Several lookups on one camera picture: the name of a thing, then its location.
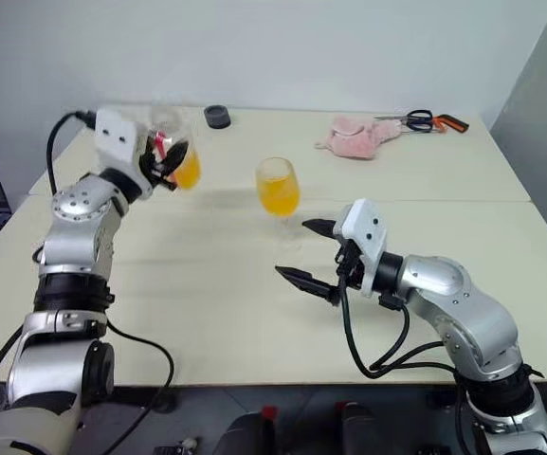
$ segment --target robotic arm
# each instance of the robotic arm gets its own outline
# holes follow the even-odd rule
[[[386,251],[387,230],[366,199],[347,206],[336,222],[303,224],[340,242],[339,286],[276,267],[287,280],[334,305],[343,298],[348,303],[348,286],[364,297],[379,293],[387,308],[409,307],[437,331],[456,366],[456,380],[466,389],[478,422],[478,453],[547,454],[547,413],[529,379],[533,371],[522,361],[516,323],[475,287],[464,267],[446,258],[403,258]]]
[[[0,412],[0,454],[65,454],[83,408],[113,391],[114,351],[100,341],[114,301],[107,282],[113,238],[136,199],[170,175],[188,144],[108,110],[96,115],[100,173],[88,174],[52,199],[34,310],[27,315],[8,380],[11,409]]]

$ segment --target black lid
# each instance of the black lid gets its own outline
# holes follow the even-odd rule
[[[231,117],[228,115],[228,110],[225,106],[215,104],[204,109],[206,122],[210,128],[222,130],[231,124]]]

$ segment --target orange juice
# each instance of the orange juice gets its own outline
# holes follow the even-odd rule
[[[189,190],[195,186],[201,176],[199,157],[193,147],[190,147],[183,159],[182,164],[176,168],[173,178],[178,188]]]
[[[290,216],[299,205],[301,191],[294,174],[282,178],[257,179],[258,195],[266,211]]]

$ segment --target pink towel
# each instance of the pink towel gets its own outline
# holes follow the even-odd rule
[[[363,121],[336,117],[325,142],[317,143],[316,147],[328,149],[337,156],[372,159],[380,144],[400,134],[399,120]]]

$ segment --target black scissors handle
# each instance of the black scissors handle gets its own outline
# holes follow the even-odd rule
[[[433,114],[429,109],[416,109],[406,115],[406,126],[412,131],[430,133],[433,130]]]

